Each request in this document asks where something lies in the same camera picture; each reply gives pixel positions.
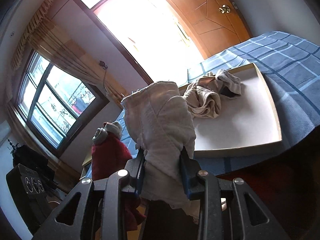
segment window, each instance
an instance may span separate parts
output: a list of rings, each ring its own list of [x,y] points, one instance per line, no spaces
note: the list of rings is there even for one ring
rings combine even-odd
[[[107,103],[97,88],[32,53],[18,107],[30,129],[57,152],[63,151],[90,120],[88,117]]]
[[[185,85],[188,68],[204,60],[184,30],[183,20],[166,0],[80,2],[90,9],[84,11],[91,18],[96,17],[99,20],[96,24],[116,37],[153,82],[173,81],[178,86]]]

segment brass door knob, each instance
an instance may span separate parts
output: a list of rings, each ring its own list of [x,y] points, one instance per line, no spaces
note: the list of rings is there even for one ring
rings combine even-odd
[[[222,5],[222,7],[219,8],[219,11],[223,14],[223,13],[230,13],[231,9],[228,5],[224,4]]]

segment curtain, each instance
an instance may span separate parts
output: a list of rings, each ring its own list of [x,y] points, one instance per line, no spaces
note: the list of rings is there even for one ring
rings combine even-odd
[[[37,139],[11,102],[9,102],[6,107],[9,117],[8,123],[10,124],[12,132],[17,136],[17,138],[21,138],[31,149],[42,154],[49,160],[48,166],[55,171],[54,180],[59,183],[60,189],[68,193],[75,184],[79,182],[80,174],[54,156]]]
[[[52,20],[45,17],[28,42],[42,57],[68,74],[92,85],[103,84],[122,109],[120,102],[122,95],[128,95],[127,91]]]

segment metal screw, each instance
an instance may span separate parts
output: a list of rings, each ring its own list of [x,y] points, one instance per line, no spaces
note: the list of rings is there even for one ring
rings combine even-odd
[[[128,174],[128,171],[127,170],[119,170],[118,171],[118,175],[121,176],[121,177],[124,177]]]
[[[236,184],[238,184],[238,185],[244,184],[244,180],[241,179],[241,178],[235,178],[234,182],[235,182]]]
[[[84,179],[81,180],[81,183],[82,183],[83,185],[87,185],[87,184],[89,184],[90,182],[91,182],[91,179],[90,179],[90,178],[84,178]]]
[[[200,170],[200,171],[198,171],[198,174],[199,174],[201,177],[205,177],[205,176],[208,175],[208,172],[205,171],[205,170]]]

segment crumpled cloth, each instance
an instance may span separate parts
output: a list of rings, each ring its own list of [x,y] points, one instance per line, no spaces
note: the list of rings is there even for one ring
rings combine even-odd
[[[92,179],[108,178],[116,171],[124,169],[132,156],[120,141],[122,127],[118,122],[104,123],[104,128],[98,128],[92,138]],[[124,198],[122,203],[125,210],[126,230],[138,229],[138,225],[146,218],[136,208],[140,199]]]
[[[240,96],[240,78],[222,69],[218,70],[216,75],[209,72],[188,85],[183,98],[193,116],[216,118],[221,113],[220,95],[229,99]]]
[[[187,199],[179,168],[183,146],[193,158],[196,134],[177,84],[153,83],[124,98],[121,104],[130,137],[145,150],[145,177],[140,196],[163,200],[197,219],[199,201]]]

